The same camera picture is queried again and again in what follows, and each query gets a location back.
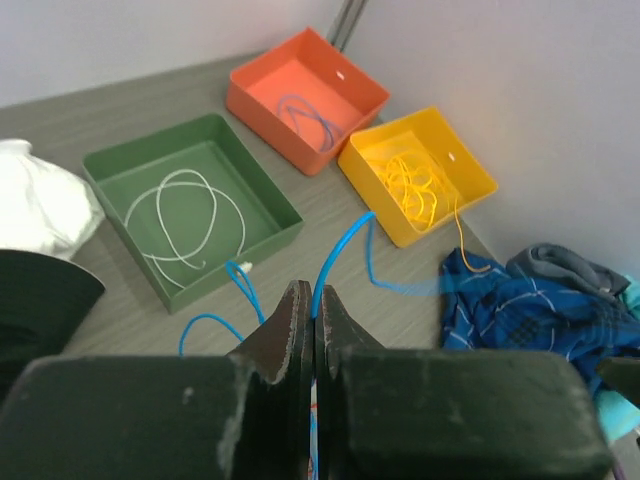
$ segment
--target plastic bin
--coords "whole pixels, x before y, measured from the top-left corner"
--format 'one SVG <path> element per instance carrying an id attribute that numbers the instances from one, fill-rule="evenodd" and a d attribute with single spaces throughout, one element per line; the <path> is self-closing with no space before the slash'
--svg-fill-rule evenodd
<path id="1" fill-rule="evenodd" d="M 457 196 L 458 212 L 498 189 L 495 180 L 482 168 L 435 108 L 427 108 L 403 118 L 351 135 L 339 159 L 351 184 L 398 247 L 406 247 L 453 218 L 454 201 L 436 211 L 434 223 L 421 230 L 405 215 L 399 202 L 379 179 L 375 162 L 402 152 L 421 152 L 412 161 L 435 162 Z"/>
<path id="2" fill-rule="evenodd" d="M 175 312 L 228 282 L 227 260 L 257 263 L 288 245 L 302 227 L 302 218 L 252 157 L 227 122 L 208 115 L 167 130 L 87 156 L 85 173 L 108 218 L 170 312 Z M 167 280 L 143 253 L 172 257 L 160 226 L 156 195 L 144 198 L 130 216 L 136 199 L 180 169 L 199 172 L 226 193 L 242 212 L 246 225 L 244 248 L 236 256 L 242 227 L 237 211 L 217 195 L 217 218 L 203 250 L 190 258 L 206 262 L 193 269 L 181 262 L 160 262 L 162 270 L 184 289 Z M 172 182 L 199 182 L 181 174 Z M 176 185 L 163 189 L 161 212 L 165 227 L 182 255 L 204 240 L 213 200 L 207 188 Z"/>
<path id="3" fill-rule="evenodd" d="M 292 95 L 339 127 L 331 148 L 323 148 L 326 134 L 317 120 L 296 115 L 296 127 L 292 116 L 278 115 L 283 98 Z M 315 175 L 352 132 L 371 124 L 388 98 L 384 88 L 307 28 L 231 72 L 227 108 L 300 171 Z"/>

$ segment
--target blue plaid cloth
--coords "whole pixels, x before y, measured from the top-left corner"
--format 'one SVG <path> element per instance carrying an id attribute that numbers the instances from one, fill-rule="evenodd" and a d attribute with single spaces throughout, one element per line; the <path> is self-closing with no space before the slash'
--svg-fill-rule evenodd
<path id="1" fill-rule="evenodd" d="M 563 355 L 580 372 L 592 394 L 596 374 L 608 356 L 640 356 L 640 322 L 602 299 L 540 278 L 513 278 L 498 263 L 460 249 L 443 262 L 440 291 L 443 348 L 545 350 Z"/>

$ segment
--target orange bin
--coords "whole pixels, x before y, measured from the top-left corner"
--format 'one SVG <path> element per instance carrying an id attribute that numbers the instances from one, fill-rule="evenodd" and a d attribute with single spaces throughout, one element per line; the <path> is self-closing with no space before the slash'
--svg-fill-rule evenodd
<path id="1" fill-rule="evenodd" d="M 398 158 L 407 171 L 430 179 L 429 196 L 422 200 L 423 210 L 431 216 L 426 223 L 417 224 L 401 204 L 397 190 L 381 180 L 388 163 Z M 411 245 L 449 222 L 456 210 L 463 211 L 498 189 L 435 107 L 354 133 L 338 166 L 398 247 Z"/>
<path id="2" fill-rule="evenodd" d="M 388 99 L 389 92 L 307 28 L 231 72 L 227 108 L 300 171 L 315 175 Z"/>

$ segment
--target green bin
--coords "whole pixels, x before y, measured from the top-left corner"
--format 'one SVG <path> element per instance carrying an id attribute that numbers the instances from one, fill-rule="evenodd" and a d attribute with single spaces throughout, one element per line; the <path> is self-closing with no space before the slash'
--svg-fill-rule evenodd
<path id="1" fill-rule="evenodd" d="M 228 282 L 227 260 L 260 262 L 291 243 L 303 225 L 293 205 L 220 115 L 207 115 L 92 153 L 84 159 L 84 169 L 107 217 L 172 313 Z M 211 236 L 188 259 L 197 268 L 145 256 L 175 257 L 160 224 L 157 201 L 180 255 L 196 250 L 206 238 L 214 202 L 208 188 L 185 185 L 204 185 L 196 175 L 176 175 L 157 199 L 154 189 L 180 170 L 195 170 L 236 203 L 246 227 L 239 255 L 240 217 L 227 198 L 216 194 Z M 125 225 L 131 205 L 145 192 Z"/>

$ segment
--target teal cloth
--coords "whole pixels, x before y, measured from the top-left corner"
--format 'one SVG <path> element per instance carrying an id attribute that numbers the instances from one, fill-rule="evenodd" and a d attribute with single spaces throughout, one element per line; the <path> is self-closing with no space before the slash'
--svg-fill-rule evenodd
<path id="1" fill-rule="evenodd" d="M 627 306 L 631 315 L 640 319 L 640 283 L 629 275 L 625 275 L 629 280 L 629 286 L 620 294 L 620 300 Z"/>
<path id="2" fill-rule="evenodd" d="M 640 319 L 640 283 L 629 275 L 625 277 L 630 283 L 619 298 L 629 309 L 629 313 Z M 618 392 L 602 389 L 596 394 L 594 401 L 600 426 L 609 443 L 615 442 L 640 425 L 640 409 Z"/>

